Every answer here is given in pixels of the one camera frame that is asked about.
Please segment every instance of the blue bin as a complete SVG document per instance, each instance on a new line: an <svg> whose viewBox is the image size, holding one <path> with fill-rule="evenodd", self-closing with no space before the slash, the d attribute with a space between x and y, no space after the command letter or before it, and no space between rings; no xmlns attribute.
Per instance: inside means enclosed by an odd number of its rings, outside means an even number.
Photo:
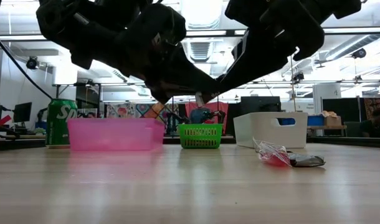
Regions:
<svg viewBox="0 0 380 224"><path fill-rule="evenodd" d="M295 124L295 119L294 118L283 118L282 119L282 126L285 125L294 125Z"/></svg>
<svg viewBox="0 0 380 224"><path fill-rule="evenodd" d="M322 115L308 116L308 126L324 126L325 118Z"/></svg>

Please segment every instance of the plastic bag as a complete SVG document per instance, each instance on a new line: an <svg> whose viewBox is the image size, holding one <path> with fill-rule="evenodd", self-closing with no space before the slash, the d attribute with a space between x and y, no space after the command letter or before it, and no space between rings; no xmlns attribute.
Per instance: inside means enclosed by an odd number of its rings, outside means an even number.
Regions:
<svg viewBox="0 0 380 224"><path fill-rule="evenodd" d="M254 146L262 162L277 167L291 167L290 158L284 146L278 146L270 142L255 139Z"/></svg>

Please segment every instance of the white storage bin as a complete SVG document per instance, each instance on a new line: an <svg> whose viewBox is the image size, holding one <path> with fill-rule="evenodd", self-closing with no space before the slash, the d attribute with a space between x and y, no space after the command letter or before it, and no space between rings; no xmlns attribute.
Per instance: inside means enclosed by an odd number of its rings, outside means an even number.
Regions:
<svg viewBox="0 0 380 224"><path fill-rule="evenodd" d="M293 118L295 124L281 126L277 118ZM238 146L254 147L252 138L267 141L287 149L306 146L308 113L258 112L234 118Z"/></svg>

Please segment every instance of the ceiling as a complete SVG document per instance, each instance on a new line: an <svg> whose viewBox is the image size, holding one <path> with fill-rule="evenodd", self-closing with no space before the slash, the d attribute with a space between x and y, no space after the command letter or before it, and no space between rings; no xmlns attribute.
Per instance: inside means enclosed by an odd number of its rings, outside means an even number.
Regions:
<svg viewBox="0 0 380 224"><path fill-rule="evenodd" d="M223 0L164 0L163 4L169 5L180 12L187 20L189 29L234 29L241 30L246 27L236 21L232 21L224 15L228 1ZM39 27L36 20L36 9L39 3L31 0L4 0L0 10L0 35L27 35L39 34ZM363 9L352 16L337 20L330 17L323 27L363 27L380 25L380 0L368 0L363 4ZM305 80L352 80L356 75L362 75L363 80L380 79L380 38L362 46L367 51L365 58L354 60L349 57L342 57L332 62L322 65L315 64L315 60L324 62L325 55L338 46L344 45L348 41L349 47L355 40L365 37L365 35L330 35L326 36L325 44L319 52L311 58L301 62L288 63L281 70L269 74L258 81L290 81L292 73L303 72ZM197 59L203 63L196 63L201 70L209 73L213 77L224 73L233 63L231 55L232 48L238 43L239 37L217 37L213 39L193 38L185 39L184 46L190 60ZM52 42L12 42L10 43L14 52L25 54L28 50L38 50L39 60L55 66L67 63L70 57L69 51ZM58 53L47 55L45 50L56 50ZM95 82L121 83L114 69L100 62L94 62L89 71L79 69L79 78L91 78ZM374 91L380 84L361 85L358 88L363 91ZM311 91L313 85L297 85L299 95ZM354 90L353 84L343 84L343 94L347 95ZM110 91L135 91L133 88L114 86L107 88ZM226 93L224 97L234 98L235 96L256 94L278 95L282 98L288 97L291 85L285 84L249 84L241 87L240 90L233 90Z"/></svg>

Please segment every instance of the soda can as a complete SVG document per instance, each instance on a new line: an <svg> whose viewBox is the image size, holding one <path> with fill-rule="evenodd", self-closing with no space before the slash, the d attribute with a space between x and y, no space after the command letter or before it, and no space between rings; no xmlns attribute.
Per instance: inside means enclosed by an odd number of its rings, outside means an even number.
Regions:
<svg viewBox="0 0 380 224"><path fill-rule="evenodd" d="M46 146L69 147L70 139L67 121L77 117L74 100L53 99L47 107Z"/></svg>

